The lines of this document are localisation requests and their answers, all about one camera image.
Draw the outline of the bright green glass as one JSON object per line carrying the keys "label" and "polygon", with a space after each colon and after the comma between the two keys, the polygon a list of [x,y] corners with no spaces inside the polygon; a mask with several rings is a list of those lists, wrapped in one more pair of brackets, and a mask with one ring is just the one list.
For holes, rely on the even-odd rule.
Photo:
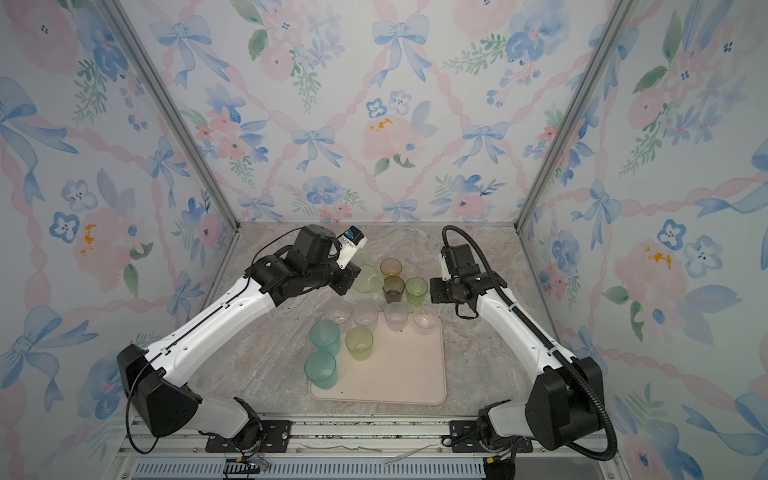
{"label": "bright green glass", "polygon": [[423,305],[429,290],[429,284],[420,277],[411,277],[405,283],[406,300],[412,307]]}

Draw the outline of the short light green cup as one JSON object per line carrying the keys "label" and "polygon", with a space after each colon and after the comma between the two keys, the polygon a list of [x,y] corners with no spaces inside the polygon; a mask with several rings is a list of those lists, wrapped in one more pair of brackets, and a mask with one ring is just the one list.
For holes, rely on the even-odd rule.
{"label": "short light green cup", "polygon": [[369,265],[360,266],[360,273],[353,282],[353,289],[360,294],[375,294],[383,288],[383,278],[378,270]]}

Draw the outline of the tall teal cup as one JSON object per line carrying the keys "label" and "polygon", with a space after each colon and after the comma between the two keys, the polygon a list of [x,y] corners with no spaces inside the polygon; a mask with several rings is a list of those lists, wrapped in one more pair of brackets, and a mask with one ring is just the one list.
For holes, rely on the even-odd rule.
{"label": "tall teal cup", "polygon": [[332,389],[338,381],[336,358],[324,350],[313,352],[307,358],[304,372],[308,380],[322,390]]}
{"label": "tall teal cup", "polygon": [[310,329],[310,341],[318,351],[336,356],[341,349],[341,329],[333,320],[320,320]]}

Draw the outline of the tall frosted clear cup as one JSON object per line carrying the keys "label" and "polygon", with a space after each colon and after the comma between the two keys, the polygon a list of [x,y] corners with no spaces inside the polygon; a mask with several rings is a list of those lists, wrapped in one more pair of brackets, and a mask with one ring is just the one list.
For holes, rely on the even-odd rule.
{"label": "tall frosted clear cup", "polygon": [[356,326],[366,327],[371,332],[376,330],[379,307],[370,300],[361,300],[352,305],[352,317]]}

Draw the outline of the dark smoky glass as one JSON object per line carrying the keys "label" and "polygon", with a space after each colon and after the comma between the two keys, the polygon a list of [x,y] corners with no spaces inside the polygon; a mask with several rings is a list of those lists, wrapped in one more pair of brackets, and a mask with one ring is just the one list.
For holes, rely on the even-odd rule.
{"label": "dark smoky glass", "polygon": [[388,304],[399,303],[405,290],[405,282],[397,275],[387,276],[384,279],[382,291]]}

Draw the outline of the yellow amber glass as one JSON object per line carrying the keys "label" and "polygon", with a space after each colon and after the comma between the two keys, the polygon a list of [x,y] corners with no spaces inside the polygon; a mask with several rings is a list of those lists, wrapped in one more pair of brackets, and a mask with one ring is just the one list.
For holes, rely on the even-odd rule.
{"label": "yellow amber glass", "polygon": [[386,258],[380,263],[380,271],[384,278],[399,277],[403,272],[403,265],[398,259]]}

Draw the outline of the short frosted clear cup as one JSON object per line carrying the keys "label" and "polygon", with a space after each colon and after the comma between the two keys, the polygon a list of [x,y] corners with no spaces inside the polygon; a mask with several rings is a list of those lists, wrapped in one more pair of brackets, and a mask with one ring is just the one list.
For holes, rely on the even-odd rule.
{"label": "short frosted clear cup", "polygon": [[409,307],[403,302],[388,303],[384,308],[387,327],[392,331],[402,331],[408,324]]}

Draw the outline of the tall light green cup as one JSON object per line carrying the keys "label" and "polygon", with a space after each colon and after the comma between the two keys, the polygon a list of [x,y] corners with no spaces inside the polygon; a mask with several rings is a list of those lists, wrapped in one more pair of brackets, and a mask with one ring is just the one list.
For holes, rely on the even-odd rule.
{"label": "tall light green cup", "polygon": [[373,344],[373,333],[366,326],[353,327],[345,337],[346,348],[357,361],[365,361],[370,358]]}

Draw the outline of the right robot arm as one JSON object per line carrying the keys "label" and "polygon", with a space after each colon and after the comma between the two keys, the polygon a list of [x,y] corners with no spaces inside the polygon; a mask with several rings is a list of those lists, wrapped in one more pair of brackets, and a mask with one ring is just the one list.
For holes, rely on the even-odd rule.
{"label": "right robot arm", "polygon": [[500,401],[478,411],[483,443],[499,449],[503,440],[528,438],[548,450],[574,447],[606,431],[601,367],[578,358],[541,329],[494,271],[483,271],[470,245],[444,246],[441,275],[430,280],[431,301],[468,307],[490,324],[515,353],[532,382],[524,402]]}

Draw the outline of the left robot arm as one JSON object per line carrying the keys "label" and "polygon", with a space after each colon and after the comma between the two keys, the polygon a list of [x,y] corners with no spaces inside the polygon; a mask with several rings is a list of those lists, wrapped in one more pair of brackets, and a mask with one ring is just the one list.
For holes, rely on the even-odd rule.
{"label": "left robot arm", "polygon": [[343,296],[360,273],[353,258],[367,239],[357,227],[336,234],[310,224],[294,229],[292,244],[259,250],[232,287],[177,330],[141,348],[125,347],[117,365],[128,401],[156,438],[183,429],[213,435],[240,450],[257,448],[262,421],[243,399],[195,392],[192,375],[247,325],[288,299],[329,287]]}

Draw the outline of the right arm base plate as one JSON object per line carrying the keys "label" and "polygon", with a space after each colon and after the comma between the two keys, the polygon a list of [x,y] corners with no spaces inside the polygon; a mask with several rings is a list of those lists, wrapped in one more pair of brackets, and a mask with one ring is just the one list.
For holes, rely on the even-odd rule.
{"label": "right arm base plate", "polygon": [[449,433],[441,438],[440,446],[453,453],[501,455],[516,441],[516,437],[484,440],[475,420],[451,420],[448,427]]}

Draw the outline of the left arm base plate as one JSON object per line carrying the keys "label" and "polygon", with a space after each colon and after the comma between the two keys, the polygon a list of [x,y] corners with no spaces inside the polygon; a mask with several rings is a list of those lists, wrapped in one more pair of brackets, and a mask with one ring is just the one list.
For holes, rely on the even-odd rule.
{"label": "left arm base plate", "polygon": [[247,424],[245,434],[238,434],[235,439],[225,439],[210,435],[206,453],[286,453],[291,438],[293,423],[289,420],[262,420],[260,425]]}

